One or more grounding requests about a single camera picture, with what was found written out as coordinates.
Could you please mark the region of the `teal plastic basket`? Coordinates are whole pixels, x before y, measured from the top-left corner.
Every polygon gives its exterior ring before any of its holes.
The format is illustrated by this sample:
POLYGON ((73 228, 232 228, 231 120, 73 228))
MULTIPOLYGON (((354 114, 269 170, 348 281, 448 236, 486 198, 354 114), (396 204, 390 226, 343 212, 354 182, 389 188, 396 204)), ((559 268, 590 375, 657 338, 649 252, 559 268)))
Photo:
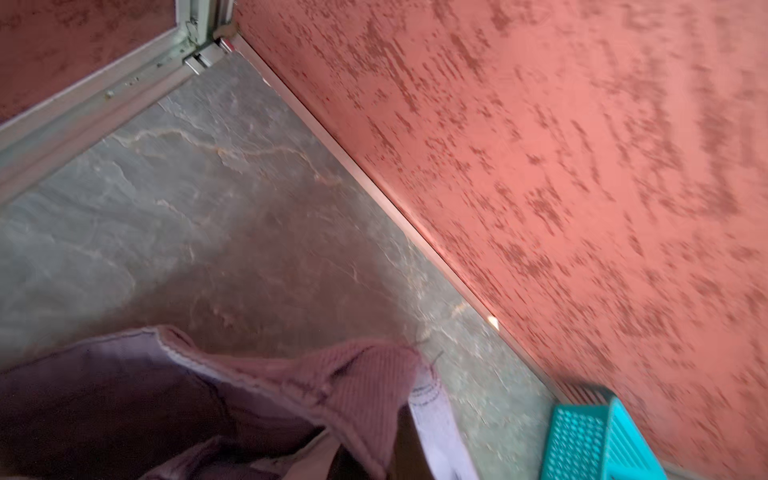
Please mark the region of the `teal plastic basket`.
POLYGON ((566 383, 553 410, 543 480, 660 480, 667 474, 618 396, 596 384, 566 383))

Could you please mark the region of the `purple trousers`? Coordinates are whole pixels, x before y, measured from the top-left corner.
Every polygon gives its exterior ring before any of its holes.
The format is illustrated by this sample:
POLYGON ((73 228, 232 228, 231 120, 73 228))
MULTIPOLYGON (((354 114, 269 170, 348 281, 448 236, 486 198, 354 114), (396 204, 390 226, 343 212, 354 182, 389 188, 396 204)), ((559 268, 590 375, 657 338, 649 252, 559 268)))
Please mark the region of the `purple trousers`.
POLYGON ((352 341, 296 359, 151 327, 1 374, 5 479, 473 479, 433 367, 352 341))

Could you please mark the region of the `left aluminium corner post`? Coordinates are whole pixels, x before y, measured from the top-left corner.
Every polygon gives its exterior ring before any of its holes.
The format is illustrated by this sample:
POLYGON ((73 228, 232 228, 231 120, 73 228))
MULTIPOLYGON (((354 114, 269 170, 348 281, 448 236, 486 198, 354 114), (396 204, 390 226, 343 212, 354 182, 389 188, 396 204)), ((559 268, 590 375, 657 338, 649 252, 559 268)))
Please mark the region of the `left aluminium corner post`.
POLYGON ((234 19, 235 0, 175 0, 177 42, 205 46, 238 31, 234 19))

